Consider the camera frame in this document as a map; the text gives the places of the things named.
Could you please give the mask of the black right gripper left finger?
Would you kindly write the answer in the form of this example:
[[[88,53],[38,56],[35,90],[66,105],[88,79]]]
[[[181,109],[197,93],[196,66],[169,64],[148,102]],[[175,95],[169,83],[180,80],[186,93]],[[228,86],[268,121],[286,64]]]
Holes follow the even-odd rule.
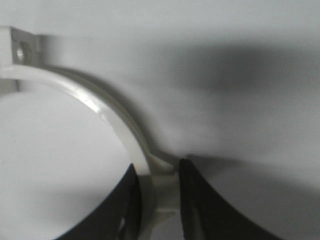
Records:
[[[60,240],[137,240],[141,227],[141,189],[132,164],[104,199]]]

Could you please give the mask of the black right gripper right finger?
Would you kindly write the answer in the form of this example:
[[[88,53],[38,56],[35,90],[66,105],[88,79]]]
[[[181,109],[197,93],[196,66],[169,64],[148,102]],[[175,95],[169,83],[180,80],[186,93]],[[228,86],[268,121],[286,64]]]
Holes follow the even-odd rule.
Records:
[[[278,240],[232,207],[188,159],[179,161],[180,217],[185,240]]]

